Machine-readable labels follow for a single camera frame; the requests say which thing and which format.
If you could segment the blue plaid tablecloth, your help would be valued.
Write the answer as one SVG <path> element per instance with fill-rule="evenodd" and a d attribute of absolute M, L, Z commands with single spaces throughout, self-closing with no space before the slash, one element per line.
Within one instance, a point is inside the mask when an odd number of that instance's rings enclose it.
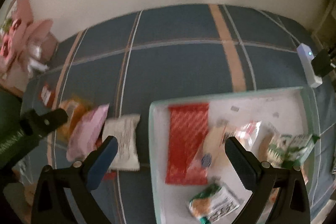
<path fill-rule="evenodd" d="M 223 43 L 232 40 L 247 90 L 306 86 L 296 52 L 310 33 L 289 18 L 237 6 L 181 5 L 111 19 L 58 46 L 51 70 L 32 79 L 22 111 L 47 109 L 43 85 L 60 87 L 60 100 L 78 96 L 108 115 L 138 113 L 137 151 L 141 169 L 104 181 L 94 198 L 112 223 L 155 223 L 148 151 L 151 102 L 231 93 L 230 64 Z"/>

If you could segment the clear round pastry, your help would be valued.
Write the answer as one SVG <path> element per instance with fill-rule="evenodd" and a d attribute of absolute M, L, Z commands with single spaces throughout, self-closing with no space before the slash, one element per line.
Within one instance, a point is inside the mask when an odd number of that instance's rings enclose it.
<path fill-rule="evenodd" d="M 235 137 L 247 151 L 250 151 L 259 135 L 260 127 L 261 121 L 251 121 L 242 126 L 235 126 L 227 120 L 218 121 L 203 141 L 201 167 L 207 169 L 216 162 L 224 150 L 226 140 L 230 137 Z"/>

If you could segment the green mushroom cookie packet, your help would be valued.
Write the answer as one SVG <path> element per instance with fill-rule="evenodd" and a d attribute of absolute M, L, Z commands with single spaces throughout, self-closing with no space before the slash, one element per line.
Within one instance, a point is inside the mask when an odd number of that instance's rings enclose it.
<path fill-rule="evenodd" d="M 267 151 L 273 138 L 280 136 L 279 131 L 270 122 L 264 122 L 260 128 L 260 145 L 258 148 L 259 161 L 267 160 Z"/>

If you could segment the dark green snack packet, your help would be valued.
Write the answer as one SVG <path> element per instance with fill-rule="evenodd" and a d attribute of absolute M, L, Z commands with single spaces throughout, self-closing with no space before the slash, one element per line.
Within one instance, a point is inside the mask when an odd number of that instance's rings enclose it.
<path fill-rule="evenodd" d="M 273 138 L 269 145 L 267 161 L 275 168 L 300 167 L 319 139 L 319 136 L 313 134 L 280 134 L 279 137 Z"/>

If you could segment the red snack bag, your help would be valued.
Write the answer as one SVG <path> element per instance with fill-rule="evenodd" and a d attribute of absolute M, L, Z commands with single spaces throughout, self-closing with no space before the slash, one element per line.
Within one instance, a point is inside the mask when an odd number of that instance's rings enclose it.
<path fill-rule="evenodd" d="M 100 179 L 105 176 L 118 151 L 117 139 L 113 136 L 106 138 L 98 149 L 100 155 L 97 159 L 97 174 Z"/>

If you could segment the white power strip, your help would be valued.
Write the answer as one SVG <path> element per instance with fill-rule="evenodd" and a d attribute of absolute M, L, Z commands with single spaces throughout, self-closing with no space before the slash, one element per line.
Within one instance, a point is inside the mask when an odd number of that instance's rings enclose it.
<path fill-rule="evenodd" d="M 311 88 L 319 87 L 323 83 L 323 81 L 321 77 L 316 76 L 314 73 L 314 69 L 311 64 L 311 61 L 314 59 L 314 55 L 313 55 L 311 48 L 307 46 L 306 44 L 301 43 L 297 47 L 297 53 L 301 61 L 303 70 L 305 72 L 308 85 Z"/>

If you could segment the pink paper flower bouquet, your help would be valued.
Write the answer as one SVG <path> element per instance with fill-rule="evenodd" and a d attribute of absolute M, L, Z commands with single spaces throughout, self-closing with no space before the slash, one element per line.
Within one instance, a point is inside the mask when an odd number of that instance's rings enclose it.
<path fill-rule="evenodd" d="M 34 19 L 30 0 L 12 0 L 1 24 L 1 84 L 24 91 L 35 72 L 49 69 L 59 43 L 52 25 L 52 19 Z"/>

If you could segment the red patterned wafer packet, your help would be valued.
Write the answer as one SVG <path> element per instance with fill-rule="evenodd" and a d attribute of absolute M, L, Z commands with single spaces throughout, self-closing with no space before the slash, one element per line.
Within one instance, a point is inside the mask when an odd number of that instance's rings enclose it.
<path fill-rule="evenodd" d="M 165 183 L 205 185 L 207 170 L 201 166 L 199 149 L 209 132 L 209 104 L 171 105 Z"/>

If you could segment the white snack packet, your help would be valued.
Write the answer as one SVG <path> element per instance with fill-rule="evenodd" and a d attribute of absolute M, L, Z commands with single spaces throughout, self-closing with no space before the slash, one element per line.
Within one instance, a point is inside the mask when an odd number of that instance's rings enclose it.
<path fill-rule="evenodd" d="M 140 120 L 139 114 L 123 115 L 105 121 L 102 141 L 113 136 L 118 141 L 118 151 L 108 170 L 138 171 L 140 169 L 135 130 Z"/>

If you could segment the orange bread packet with barcode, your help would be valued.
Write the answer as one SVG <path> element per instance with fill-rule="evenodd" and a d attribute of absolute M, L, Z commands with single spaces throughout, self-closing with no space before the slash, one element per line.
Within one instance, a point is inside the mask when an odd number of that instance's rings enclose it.
<path fill-rule="evenodd" d="M 59 107 L 66 111 L 68 121 L 58 128 L 57 135 L 60 141 L 68 143 L 77 123 L 91 109 L 92 104 L 78 96 L 73 96 L 70 99 L 62 101 Z"/>

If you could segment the small red candy packet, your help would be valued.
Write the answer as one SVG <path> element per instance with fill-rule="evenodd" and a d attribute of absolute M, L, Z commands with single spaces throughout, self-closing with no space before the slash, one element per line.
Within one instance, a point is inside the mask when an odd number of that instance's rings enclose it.
<path fill-rule="evenodd" d="M 45 83 L 41 89 L 39 98 L 41 99 L 44 106 L 47 108 L 52 108 L 55 100 L 55 91 L 49 86 L 49 84 Z"/>

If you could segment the purple snack bag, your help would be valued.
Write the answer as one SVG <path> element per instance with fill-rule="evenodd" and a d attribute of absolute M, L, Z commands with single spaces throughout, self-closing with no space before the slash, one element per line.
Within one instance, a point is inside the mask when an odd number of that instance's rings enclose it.
<path fill-rule="evenodd" d="M 109 104 L 86 112 L 73 130 L 67 147 L 67 160 L 84 160 L 96 149 L 96 141 L 108 115 Z"/>

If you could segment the black power adapter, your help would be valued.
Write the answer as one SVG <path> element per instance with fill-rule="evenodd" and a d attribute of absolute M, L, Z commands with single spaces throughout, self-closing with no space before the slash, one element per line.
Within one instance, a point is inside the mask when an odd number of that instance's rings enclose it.
<path fill-rule="evenodd" d="M 335 71 L 335 48 L 321 50 L 311 61 L 314 73 L 321 78 Z"/>

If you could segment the green white cracker packet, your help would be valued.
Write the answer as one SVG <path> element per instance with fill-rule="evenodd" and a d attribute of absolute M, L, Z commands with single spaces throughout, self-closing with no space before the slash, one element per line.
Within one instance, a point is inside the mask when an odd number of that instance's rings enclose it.
<path fill-rule="evenodd" d="M 193 196 L 188 209 L 200 223 L 214 223 L 237 210 L 241 204 L 225 182 L 216 181 Z"/>

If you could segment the orange white chip packet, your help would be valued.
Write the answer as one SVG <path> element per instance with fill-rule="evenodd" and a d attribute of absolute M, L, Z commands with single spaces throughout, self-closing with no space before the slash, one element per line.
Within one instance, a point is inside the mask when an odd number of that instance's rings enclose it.
<path fill-rule="evenodd" d="M 302 173 L 302 176 L 303 176 L 303 181 L 305 183 L 305 186 L 307 186 L 307 184 L 309 182 L 308 168 L 306 168 L 305 165 L 303 164 L 303 165 L 300 166 L 300 170 L 301 170 L 301 173 Z M 289 182 L 290 182 L 290 179 L 287 177 L 284 180 L 284 184 L 283 184 L 282 187 L 272 189 L 272 192 L 269 196 L 269 202 L 270 202 L 271 205 L 273 205 L 276 202 L 276 199 L 278 197 L 278 194 L 279 194 L 280 190 L 288 188 L 288 183 Z"/>

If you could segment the white tray with teal rim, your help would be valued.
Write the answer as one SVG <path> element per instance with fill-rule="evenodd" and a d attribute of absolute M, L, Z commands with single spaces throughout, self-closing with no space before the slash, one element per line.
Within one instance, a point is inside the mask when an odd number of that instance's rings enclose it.
<path fill-rule="evenodd" d="M 169 150 L 169 106 L 196 103 L 209 104 L 209 128 L 224 121 L 235 126 L 260 121 L 260 131 L 251 148 L 251 152 L 260 161 L 266 160 L 266 149 L 272 134 L 319 133 L 317 104 L 311 88 L 211 94 L 153 102 L 149 110 L 149 155 L 157 223 L 198 223 L 190 214 L 187 204 L 205 186 L 165 183 Z"/>

